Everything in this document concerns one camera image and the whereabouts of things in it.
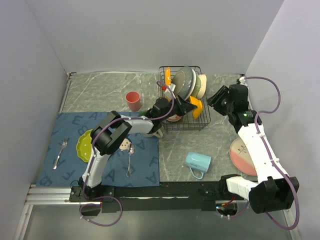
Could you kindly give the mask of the red white patterned dish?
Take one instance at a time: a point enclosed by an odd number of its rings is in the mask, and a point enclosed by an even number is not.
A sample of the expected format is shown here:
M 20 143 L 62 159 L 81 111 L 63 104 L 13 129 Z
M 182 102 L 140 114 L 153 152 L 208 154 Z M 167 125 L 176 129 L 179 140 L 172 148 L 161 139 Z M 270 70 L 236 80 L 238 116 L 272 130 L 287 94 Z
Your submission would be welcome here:
M 169 118 L 167 118 L 166 120 L 169 122 L 177 122 L 181 119 L 181 116 L 178 116 L 177 114 L 170 116 Z

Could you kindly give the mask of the orange bowl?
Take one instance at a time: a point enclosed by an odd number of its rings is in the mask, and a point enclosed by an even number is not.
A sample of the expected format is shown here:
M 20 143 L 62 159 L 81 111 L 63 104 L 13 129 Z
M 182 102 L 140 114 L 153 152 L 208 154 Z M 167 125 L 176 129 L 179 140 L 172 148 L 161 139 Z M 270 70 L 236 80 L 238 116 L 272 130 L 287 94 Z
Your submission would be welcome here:
M 203 112 L 203 104 L 202 101 L 197 99 L 196 97 L 190 96 L 189 102 L 192 105 L 195 105 L 196 108 L 192 111 L 192 117 L 196 120 L 200 116 L 200 114 Z

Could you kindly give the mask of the blue floral plate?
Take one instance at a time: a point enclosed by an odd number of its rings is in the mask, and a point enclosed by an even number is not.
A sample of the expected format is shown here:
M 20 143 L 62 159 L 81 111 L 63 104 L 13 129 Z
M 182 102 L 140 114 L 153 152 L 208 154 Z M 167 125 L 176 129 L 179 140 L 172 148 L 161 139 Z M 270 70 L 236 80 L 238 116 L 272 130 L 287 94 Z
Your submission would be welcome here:
M 171 80 L 171 83 L 175 84 L 174 94 L 185 100 L 191 86 L 192 79 L 192 68 L 189 66 L 182 67 Z

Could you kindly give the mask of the green square panda dish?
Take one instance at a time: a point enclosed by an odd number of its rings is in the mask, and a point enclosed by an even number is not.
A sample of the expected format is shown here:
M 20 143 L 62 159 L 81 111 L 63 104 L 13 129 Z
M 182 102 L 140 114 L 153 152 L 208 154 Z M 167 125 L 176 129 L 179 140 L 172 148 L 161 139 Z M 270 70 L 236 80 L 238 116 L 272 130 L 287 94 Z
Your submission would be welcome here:
M 197 99 L 201 99 L 203 97 L 202 78 L 202 75 L 196 75 L 195 86 L 191 93 L 191 96 Z

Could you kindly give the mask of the cream square cartoon dish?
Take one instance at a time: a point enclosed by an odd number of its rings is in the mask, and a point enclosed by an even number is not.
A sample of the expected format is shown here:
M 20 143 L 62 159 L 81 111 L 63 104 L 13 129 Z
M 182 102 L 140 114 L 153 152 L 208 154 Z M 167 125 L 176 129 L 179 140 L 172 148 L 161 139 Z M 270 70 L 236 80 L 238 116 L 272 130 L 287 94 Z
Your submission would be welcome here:
M 198 78 L 200 80 L 200 88 L 199 91 L 196 95 L 197 99 L 201 99 L 206 92 L 206 88 L 207 88 L 207 76 L 205 74 L 200 74 L 198 75 Z

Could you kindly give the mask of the teal rim white plate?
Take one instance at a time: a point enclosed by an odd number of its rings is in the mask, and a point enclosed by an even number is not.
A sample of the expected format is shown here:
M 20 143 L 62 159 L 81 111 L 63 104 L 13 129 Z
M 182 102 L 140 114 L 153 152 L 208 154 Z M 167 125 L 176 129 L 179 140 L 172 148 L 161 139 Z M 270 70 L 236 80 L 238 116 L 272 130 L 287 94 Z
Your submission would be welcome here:
M 185 100 L 187 100 L 191 96 L 191 93 L 194 90 L 194 87 L 195 87 L 195 84 L 196 84 L 196 75 L 197 75 L 196 72 L 192 69 L 192 81 L 191 81 L 191 85 L 190 85 L 190 88 L 188 90 L 188 93 L 187 93 L 186 97 L 184 98 Z

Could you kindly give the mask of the orange polka dot plate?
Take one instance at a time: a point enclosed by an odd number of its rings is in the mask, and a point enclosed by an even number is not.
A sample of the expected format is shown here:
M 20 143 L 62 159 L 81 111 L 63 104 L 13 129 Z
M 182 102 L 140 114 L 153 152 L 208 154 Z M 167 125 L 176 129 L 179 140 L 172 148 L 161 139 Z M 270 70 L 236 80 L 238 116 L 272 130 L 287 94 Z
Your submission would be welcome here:
M 164 83 L 169 86 L 171 84 L 171 69 L 166 67 L 164 70 Z

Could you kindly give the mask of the pink plastic cup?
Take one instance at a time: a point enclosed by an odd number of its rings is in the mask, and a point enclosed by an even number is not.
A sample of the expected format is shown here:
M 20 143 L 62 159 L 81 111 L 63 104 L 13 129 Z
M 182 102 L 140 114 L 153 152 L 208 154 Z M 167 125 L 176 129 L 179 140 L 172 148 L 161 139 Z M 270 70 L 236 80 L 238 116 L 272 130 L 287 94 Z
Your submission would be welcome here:
M 137 112 L 140 109 L 141 107 L 140 99 L 141 99 L 141 96 L 137 91 L 130 91 L 125 95 L 125 100 L 127 102 L 127 105 L 129 109 L 133 112 Z

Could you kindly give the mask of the light blue mug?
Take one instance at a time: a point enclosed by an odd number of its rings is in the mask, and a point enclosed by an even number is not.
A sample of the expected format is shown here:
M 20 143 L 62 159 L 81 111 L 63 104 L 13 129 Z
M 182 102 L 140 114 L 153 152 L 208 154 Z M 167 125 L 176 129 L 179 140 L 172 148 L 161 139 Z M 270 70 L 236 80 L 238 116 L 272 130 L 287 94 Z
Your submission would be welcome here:
M 204 174 L 208 172 L 212 158 L 207 155 L 203 155 L 196 152 L 189 152 L 185 158 L 185 164 L 189 167 L 191 174 L 194 178 L 202 180 Z M 194 174 L 193 170 L 201 172 L 201 176 L 198 177 Z

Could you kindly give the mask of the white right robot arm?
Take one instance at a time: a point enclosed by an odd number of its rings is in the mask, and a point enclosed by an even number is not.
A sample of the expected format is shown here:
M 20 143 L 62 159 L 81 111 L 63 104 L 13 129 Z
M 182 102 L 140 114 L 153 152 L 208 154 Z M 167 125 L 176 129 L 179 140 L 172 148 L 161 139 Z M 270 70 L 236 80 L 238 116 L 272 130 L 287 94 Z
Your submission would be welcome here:
M 290 177 L 281 166 L 268 143 L 261 118 L 249 109 L 249 89 L 242 84 L 222 86 L 207 104 L 222 116 L 228 116 L 230 124 L 242 139 L 253 162 L 257 182 L 240 175 L 223 175 L 219 181 L 219 195 L 230 199 L 235 194 L 249 201 L 257 214 L 289 209 L 294 193 L 299 189 L 296 177 Z

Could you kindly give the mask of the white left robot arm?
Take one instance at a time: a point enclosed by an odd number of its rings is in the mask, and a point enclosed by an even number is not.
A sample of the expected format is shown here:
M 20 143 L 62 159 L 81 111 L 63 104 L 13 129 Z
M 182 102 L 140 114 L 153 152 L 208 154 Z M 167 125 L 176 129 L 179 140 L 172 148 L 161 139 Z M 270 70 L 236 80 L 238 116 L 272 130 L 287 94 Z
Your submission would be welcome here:
M 108 159 L 120 148 L 127 135 L 153 134 L 161 128 L 164 120 L 174 115 L 184 116 L 196 108 L 196 105 L 177 95 L 172 100 L 158 98 L 142 116 L 121 115 L 114 110 L 109 112 L 90 133 L 92 152 L 86 170 L 79 179 L 81 195 L 87 201 L 94 201 L 98 197 Z

